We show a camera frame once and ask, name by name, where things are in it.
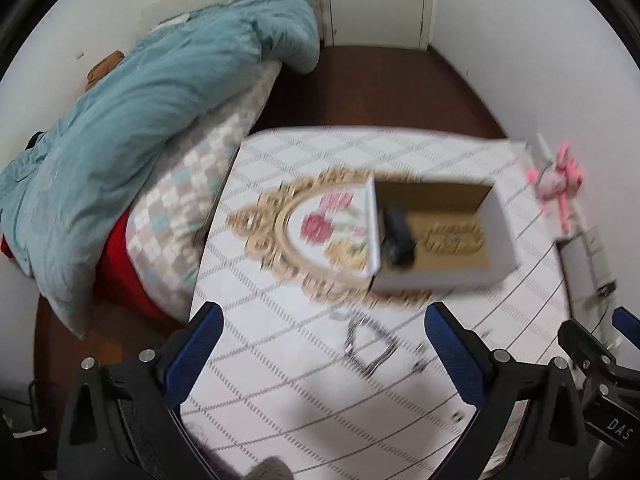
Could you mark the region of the white power strip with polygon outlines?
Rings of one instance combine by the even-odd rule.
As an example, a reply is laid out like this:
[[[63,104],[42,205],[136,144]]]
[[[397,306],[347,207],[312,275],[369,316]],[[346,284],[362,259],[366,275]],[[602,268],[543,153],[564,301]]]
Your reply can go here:
[[[593,226],[586,231],[584,241],[594,293],[600,298],[608,298],[616,292],[617,281],[608,261],[599,227]]]

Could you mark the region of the pink panther plush toy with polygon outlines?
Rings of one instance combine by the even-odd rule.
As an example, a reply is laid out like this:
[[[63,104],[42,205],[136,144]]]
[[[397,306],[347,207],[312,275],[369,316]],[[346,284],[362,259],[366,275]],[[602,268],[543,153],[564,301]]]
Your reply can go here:
[[[563,144],[555,160],[547,162],[540,169],[529,170],[528,183],[533,185],[538,200],[543,204],[558,203],[560,228],[564,235],[570,235],[570,200],[584,183],[582,170],[574,157],[570,144]]]

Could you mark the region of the checkered bed sheet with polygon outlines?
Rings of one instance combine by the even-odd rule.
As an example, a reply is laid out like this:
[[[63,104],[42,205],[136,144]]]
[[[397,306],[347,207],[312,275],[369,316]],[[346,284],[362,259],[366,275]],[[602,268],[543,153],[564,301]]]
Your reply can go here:
[[[260,63],[248,89],[171,138],[131,205],[125,240],[134,273],[152,303],[177,321],[189,317],[220,190],[281,67]]]

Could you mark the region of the white patterned tablecloth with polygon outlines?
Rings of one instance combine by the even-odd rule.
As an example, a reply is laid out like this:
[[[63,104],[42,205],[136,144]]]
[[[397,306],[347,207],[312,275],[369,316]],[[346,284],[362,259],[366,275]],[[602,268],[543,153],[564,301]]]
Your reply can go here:
[[[200,266],[193,301],[220,304],[224,332],[183,422],[239,472],[278,456],[299,479],[425,479],[473,415],[424,334],[419,306],[316,299],[303,274],[252,255],[242,226],[258,200],[351,169],[497,185],[518,270],[502,283],[445,292],[490,348],[547,362],[568,313],[559,258],[509,142],[385,128],[291,128],[246,139]]]

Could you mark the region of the white cardboard box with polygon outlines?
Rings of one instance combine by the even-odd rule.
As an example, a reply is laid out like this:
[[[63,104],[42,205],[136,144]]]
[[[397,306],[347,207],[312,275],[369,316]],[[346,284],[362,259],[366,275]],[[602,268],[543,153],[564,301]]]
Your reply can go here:
[[[491,286],[520,266],[494,182],[371,178],[367,200],[372,292]],[[412,266],[393,266],[386,257],[383,209],[387,206],[407,214],[416,241]]]

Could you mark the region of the teal quilted duvet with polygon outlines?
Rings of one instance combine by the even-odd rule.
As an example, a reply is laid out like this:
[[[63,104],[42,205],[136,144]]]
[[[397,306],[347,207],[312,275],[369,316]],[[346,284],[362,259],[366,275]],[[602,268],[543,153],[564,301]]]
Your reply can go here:
[[[250,88],[261,62],[316,67],[315,2],[240,0],[153,32],[4,167],[2,234],[72,334],[88,332],[107,237],[165,144]]]

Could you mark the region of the brown pillow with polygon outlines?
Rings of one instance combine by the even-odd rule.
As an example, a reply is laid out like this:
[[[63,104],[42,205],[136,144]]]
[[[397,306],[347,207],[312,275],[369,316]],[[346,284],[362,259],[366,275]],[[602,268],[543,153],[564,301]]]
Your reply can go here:
[[[124,58],[125,55],[122,53],[122,51],[116,50],[107,55],[98,64],[93,66],[93,68],[89,70],[89,73],[87,74],[85,90],[89,91],[91,88],[93,88],[101,79],[111,73],[111,71],[114,70]]]

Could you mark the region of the white door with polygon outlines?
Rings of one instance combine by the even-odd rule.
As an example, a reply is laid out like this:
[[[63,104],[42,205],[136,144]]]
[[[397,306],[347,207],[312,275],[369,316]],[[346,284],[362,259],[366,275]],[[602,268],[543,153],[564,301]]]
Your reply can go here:
[[[328,37],[335,47],[425,50],[434,0],[329,0]]]

